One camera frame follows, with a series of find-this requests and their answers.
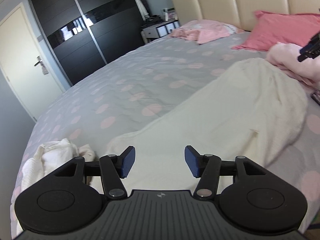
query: white cloth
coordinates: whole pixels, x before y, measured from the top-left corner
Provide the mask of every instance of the white cloth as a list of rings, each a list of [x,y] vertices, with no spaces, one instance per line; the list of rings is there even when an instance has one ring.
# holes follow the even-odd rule
[[[198,179],[184,160],[186,145],[201,155],[229,161],[245,155],[266,166],[296,139],[306,108],[297,80],[261,58],[248,59],[142,130],[112,140],[106,154],[136,148],[135,163],[123,180],[128,194],[132,189],[193,191]],[[220,178],[219,191],[231,183],[232,178]],[[91,186],[102,192],[96,177]]]
[[[37,181],[70,161],[76,156],[84,157],[86,162],[95,158],[94,151],[86,144],[79,149],[67,138],[62,141],[51,141],[41,144],[33,158],[28,159],[22,167],[21,191],[27,189]],[[17,224],[17,235],[22,232],[20,224]]]

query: bed sheet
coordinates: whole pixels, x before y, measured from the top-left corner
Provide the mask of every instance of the bed sheet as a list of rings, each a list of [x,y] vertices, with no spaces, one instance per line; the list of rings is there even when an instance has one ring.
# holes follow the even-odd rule
[[[219,77],[234,62],[265,52],[232,50],[249,33],[207,44],[162,38],[129,52],[57,98],[36,123],[23,155],[12,203],[21,191],[21,169],[44,142],[69,138],[103,156],[116,136],[142,129]],[[309,100],[306,125],[268,169],[300,189],[308,200],[304,231],[320,206],[320,107]],[[12,236],[16,217],[11,205]]]

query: wardrobe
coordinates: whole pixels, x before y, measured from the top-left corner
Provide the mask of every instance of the wardrobe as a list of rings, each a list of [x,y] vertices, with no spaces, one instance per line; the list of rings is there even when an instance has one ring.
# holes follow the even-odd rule
[[[143,46],[136,0],[30,0],[43,35],[72,85]]]

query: glossy black stripe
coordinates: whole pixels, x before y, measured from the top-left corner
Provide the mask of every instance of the glossy black stripe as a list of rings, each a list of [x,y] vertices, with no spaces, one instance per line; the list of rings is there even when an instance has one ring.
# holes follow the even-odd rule
[[[100,5],[97,8],[84,13],[86,19],[78,17],[47,36],[48,41],[52,49],[55,49],[66,40],[86,29],[85,23],[92,26],[97,22],[135,6],[135,0],[113,0]]]

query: nightstand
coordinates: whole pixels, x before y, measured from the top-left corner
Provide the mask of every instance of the nightstand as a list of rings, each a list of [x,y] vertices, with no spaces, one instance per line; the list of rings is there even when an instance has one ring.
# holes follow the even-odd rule
[[[151,41],[172,33],[173,29],[179,27],[180,25],[178,20],[169,20],[143,29],[141,32],[141,36],[144,40],[144,43],[147,44]]]

